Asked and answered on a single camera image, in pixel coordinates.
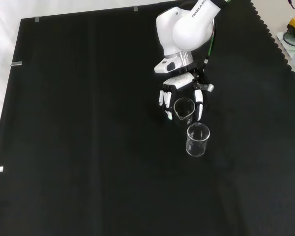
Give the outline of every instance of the green cable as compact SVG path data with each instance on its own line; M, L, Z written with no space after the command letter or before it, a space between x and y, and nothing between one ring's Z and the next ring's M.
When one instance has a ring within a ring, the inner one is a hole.
M212 40L211 40L210 49L209 49L209 51L208 51L208 56L210 56L210 54L211 54L211 49L212 49L212 44L213 44L213 41L214 41L214 35L212 36Z

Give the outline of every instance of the white floor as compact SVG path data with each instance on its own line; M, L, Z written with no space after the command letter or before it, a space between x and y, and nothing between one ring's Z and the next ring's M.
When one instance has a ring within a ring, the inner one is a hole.
M295 16L295 10L290 7L287 0L252 0L252 2L295 72L295 67L290 63L291 58L276 37L278 31L286 31L288 22Z

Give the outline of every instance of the black cloth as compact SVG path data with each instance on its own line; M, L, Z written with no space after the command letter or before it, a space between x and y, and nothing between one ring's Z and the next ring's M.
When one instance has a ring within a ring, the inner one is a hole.
M250 1L217 17L207 152L158 107L166 2L22 19L0 121L0 236L295 235L295 74ZM206 44L194 52L201 65Z

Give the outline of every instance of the robotic hand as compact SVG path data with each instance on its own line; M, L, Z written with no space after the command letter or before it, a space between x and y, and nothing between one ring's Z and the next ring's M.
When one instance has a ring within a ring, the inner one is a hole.
M212 92L214 86L204 81L203 68L198 70L191 67L193 64L191 51L200 48L213 36L214 17L226 1L199 0L190 11L173 7L156 19L157 33L165 58L155 67L155 72L169 73L177 69L180 71L184 69L186 72L166 80L162 86L159 105L164 107L170 120L173 119L175 94L186 86L193 88L196 120L201 119L203 110L201 90Z

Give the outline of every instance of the white wall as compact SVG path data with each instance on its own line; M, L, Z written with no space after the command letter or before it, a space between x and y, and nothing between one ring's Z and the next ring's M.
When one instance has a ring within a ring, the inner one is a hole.
M167 0L0 0L0 116L22 18L153 4Z

